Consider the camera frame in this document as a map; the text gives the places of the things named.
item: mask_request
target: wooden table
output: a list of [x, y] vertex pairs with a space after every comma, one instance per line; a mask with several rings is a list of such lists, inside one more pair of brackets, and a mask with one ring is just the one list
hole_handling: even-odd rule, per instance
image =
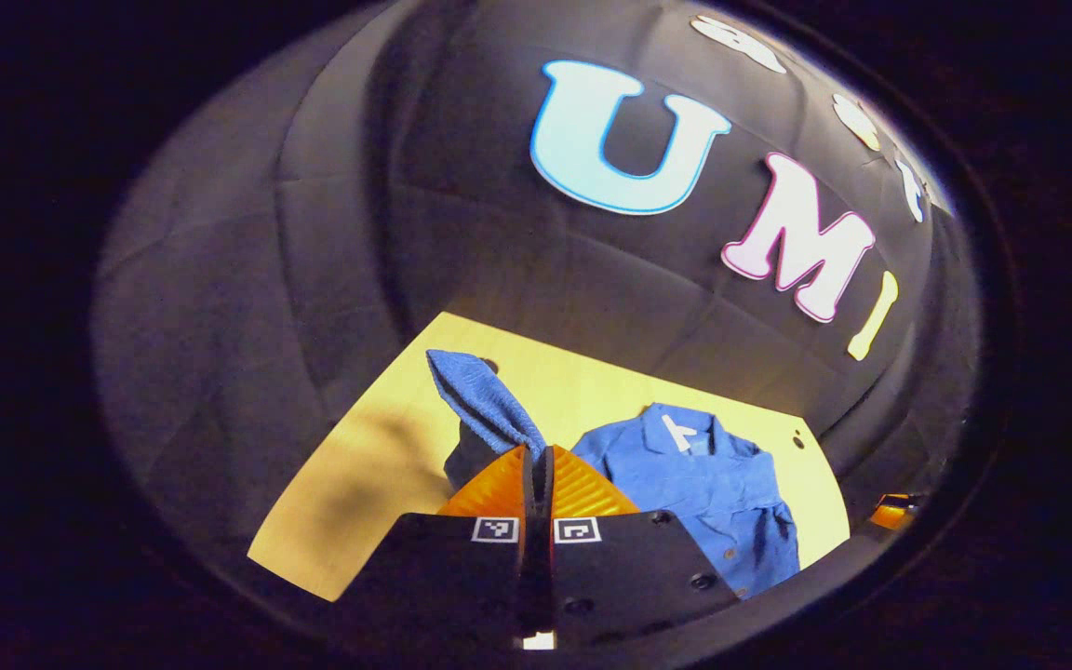
[[442, 467], [458, 445], [459, 419], [437, 396], [427, 349], [467, 352], [497, 362], [498, 377], [550, 445], [571, 448], [589, 430], [634, 419], [651, 403], [714, 414], [729, 432], [773, 455], [779, 493], [796, 523], [801, 568], [850, 536], [837, 481], [800, 417], [440, 314], [288, 483], [251, 542], [247, 555], [252, 561], [333, 601], [400, 513], [433, 513], [449, 500], [452, 491]]

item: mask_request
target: letter u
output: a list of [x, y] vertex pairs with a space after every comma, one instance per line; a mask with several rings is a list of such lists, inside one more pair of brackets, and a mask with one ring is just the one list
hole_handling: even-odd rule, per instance
[[644, 177], [617, 170], [604, 145], [623, 98], [643, 93], [637, 79], [577, 60], [545, 65], [553, 80], [533, 131], [536, 169], [563, 194], [625, 215], [655, 215], [685, 202], [702, 174], [715, 135], [730, 132], [718, 111], [684, 95], [668, 95], [676, 115], [659, 168]]

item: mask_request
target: blue button-up shirt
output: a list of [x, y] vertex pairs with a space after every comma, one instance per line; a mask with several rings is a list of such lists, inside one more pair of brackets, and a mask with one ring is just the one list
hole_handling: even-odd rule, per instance
[[799, 571], [796, 526], [772, 455], [727, 433], [716, 416], [653, 404], [637, 419], [585, 433], [574, 453], [639, 509], [675, 513], [741, 597]]

